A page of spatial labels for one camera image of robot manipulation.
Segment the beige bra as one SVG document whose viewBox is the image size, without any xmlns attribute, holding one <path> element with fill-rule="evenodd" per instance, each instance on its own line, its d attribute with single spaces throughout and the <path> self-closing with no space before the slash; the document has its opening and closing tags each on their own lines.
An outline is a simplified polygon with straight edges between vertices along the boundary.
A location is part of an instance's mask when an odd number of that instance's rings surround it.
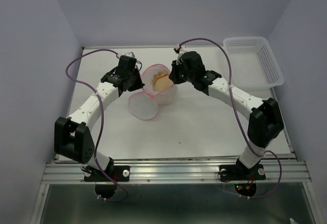
<svg viewBox="0 0 327 224">
<path fill-rule="evenodd" d="M 169 79 L 169 72 L 167 70 L 159 71 L 153 76 L 152 89 L 156 92 L 163 92 L 173 85 Z"/>
</svg>

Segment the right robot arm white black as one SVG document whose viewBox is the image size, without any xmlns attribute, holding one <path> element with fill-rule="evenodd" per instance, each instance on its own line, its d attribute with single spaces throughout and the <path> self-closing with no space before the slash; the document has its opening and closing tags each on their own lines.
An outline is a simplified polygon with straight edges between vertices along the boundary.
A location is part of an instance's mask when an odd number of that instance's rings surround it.
<svg viewBox="0 0 327 224">
<path fill-rule="evenodd" d="M 189 82 L 196 90 L 232 107 L 236 119 L 242 114 L 248 121 L 248 129 L 241 131 L 247 146 L 235 164 L 222 167 L 219 179 L 223 182 L 264 180 L 260 160 L 272 140 L 284 129 L 278 102 L 273 98 L 252 96 L 234 87 L 221 74 L 207 70 L 195 51 L 178 55 L 171 66 L 169 78 L 175 85 Z"/>
</svg>

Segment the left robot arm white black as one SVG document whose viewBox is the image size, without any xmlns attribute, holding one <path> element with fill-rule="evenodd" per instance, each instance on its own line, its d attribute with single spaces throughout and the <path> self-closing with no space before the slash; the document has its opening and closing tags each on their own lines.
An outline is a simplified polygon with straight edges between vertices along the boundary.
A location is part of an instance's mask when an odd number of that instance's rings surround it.
<svg viewBox="0 0 327 224">
<path fill-rule="evenodd" d="M 101 122 L 104 130 L 104 112 L 123 92 L 143 88 L 144 84 L 135 57 L 122 55 L 117 67 L 107 72 L 93 94 L 67 118 L 55 121 L 55 153 L 87 165 L 102 180 L 115 181 L 119 176 L 114 170 L 114 160 L 98 152 L 99 140 L 93 140 L 91 131 L 95 123 Z"/>
</svg>

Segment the pink-trimmed mesh laundry bag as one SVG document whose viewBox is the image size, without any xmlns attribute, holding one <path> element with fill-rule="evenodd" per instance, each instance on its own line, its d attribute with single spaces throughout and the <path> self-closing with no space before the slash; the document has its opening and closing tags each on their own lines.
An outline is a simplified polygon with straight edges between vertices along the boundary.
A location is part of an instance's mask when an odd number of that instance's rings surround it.
<svg viewBox="0 0 327 224">
<path fill-rule="evenodd" d="M 141 75 L 144 87 L 140 92 L 130 96 L 128 100 L 129 112 L 140 120 L 152 120 L 158 112 L 159 107 L 170 104 L 177 93 L 177 86 L 173 84 L 163 92 L 156 92 L 152 89 L 152 79 L 159 71 L 171 71 L 163 64 L 154 64 L 148 67 Z"/>
</svg>

